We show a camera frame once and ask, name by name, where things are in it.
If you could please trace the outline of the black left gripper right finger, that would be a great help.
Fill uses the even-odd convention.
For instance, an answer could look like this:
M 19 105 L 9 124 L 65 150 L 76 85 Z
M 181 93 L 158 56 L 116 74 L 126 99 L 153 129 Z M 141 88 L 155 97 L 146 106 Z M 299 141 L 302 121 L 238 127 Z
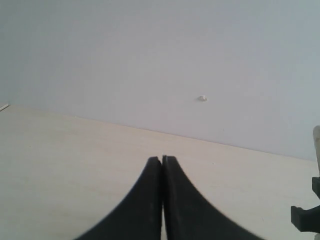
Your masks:
M 174 156 L 162 157 L 163 209 L 168 240 L 259 240 L 196 189 Z

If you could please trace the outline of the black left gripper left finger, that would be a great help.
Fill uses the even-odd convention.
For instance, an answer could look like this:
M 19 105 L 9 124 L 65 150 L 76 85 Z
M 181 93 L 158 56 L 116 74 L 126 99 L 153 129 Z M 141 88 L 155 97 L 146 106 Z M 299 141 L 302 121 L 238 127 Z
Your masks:
M 79 240 L 160 240 L 162 232 L 162 164 L 150 157 L 125 198 Z

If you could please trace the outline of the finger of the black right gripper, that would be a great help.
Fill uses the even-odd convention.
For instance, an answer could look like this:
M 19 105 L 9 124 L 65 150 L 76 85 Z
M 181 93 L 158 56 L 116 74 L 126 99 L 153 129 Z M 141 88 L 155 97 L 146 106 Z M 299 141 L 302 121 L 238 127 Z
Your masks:
M 312 177 L 311 180 L 312 191 L 317 195 L 320 199 L 320 178 L 319 177 Z
M 311 209 L 291 206 L 291 223 L 300 232 L 320 233 L 320 206 Z

